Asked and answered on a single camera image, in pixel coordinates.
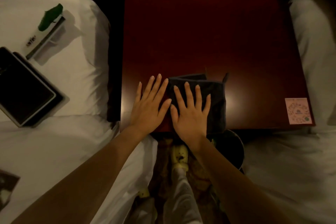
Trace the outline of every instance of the gray pants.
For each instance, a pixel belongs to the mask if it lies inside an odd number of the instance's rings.
[[[203,223],[193,191],[184,172],[182,168],[173,170],[172,191],[163,207],[163,223],[165,224]],[[155,222],[154,209],[154,198],[149,197],[134,210],[126,223],[152,224]]]

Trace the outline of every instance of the pink sticker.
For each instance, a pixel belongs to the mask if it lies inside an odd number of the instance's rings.
[[[285,98],[289,124],[312,124],[307,98]]]

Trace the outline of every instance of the black tablet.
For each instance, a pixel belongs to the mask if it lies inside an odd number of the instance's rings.
[[[56,97],[35,72],[7,48],[0,48],[0,109],[19,127]]]

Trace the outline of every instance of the finger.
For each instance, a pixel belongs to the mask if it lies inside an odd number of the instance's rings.
[[[179,107],[180,112],[181,112],[182,110],[186,109],[186,105],[184,104],[184,101],[183,101],[183,98],[181,96],[180,90],[176,85],[174,86],[174,92],[175,92],[178,107]]]
[[[152,85],[153,85],[153,82],[154,82],[154,76],[152,75],[150,78],[149,78],[149,81],[147,83],[147,86],[146,86],[146,89],[145,89],[145,92],[143,93],[142,95],[142,98],[141,99],[147,99],[148,98],[148,95],[152,89]]]
[[[207,102],[205,103],[205,107],[203,109],[203,114],[208,116],[209,111],[210,111],[210,106],[211,106],[211,94],[207,96]]]
[[[197,110],[202,111],[202,94],[201,94],[201,88],[200,88],[200,86],[198,84],[195,87],[195,91],[196,91],[196,104],[195,104],[195,108]]]
[[[177,124],[179,121],[179,113],[177,112],[177,108],[174,105],[170,105],[170,115],[173,120],[173,125]]]
[[[163,98],[163,95],[165,94],[167,85],[168,85],[168,78],[166,78],[166,79],[163,81],[163,83],[162,83],[162,85],[161,85],[159,91],[157,92],[157,94],[156,94],[156,96],[155,96],[155,98],[154,98],[154,101],[155,101],[156,103],[160,103],[160,102],[161,102],[161,100],[162,100],[162,98]]]
[[[171,103],[171,99],[167,99],[165,102],[163,102],[163,104],[160,108],[160,111],[159,111],[157,116],[158,116],[158,118],[160,119],[161,122],[162,122],[163,118],[165,117],[165,115],[168,111],[170,103]]]
[[[134,103],[137,103],[140,101],[141,99],[141,90],[142,90],[142,83],[139,82],[138,88],[136,90],[136,95],[135,95],[135,101]]]
[[[195,107],[194,97],[193,94],[191,93],[189,82],[185,82],[184,88],[185,88],[185,94],[187,95],[187,107],[188,108]]]
[[[156,78],[156,82],[154,83],[154,86],[148,95],[149,99],[153,100],[155,98],[155,95],[158,92],[159,86],[161,84],[161,79],[162,79],[161,74],[158,74]]]

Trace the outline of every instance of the table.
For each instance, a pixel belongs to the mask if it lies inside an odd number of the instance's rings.
[[[146,85],[158,73],[206,73],[221,81],[227,72],[227,128],[293,126],[285,98],[309,96],[286,3],[125,0],[121,129],[139,81]],[[172,131],[169,116],[156,131]]]

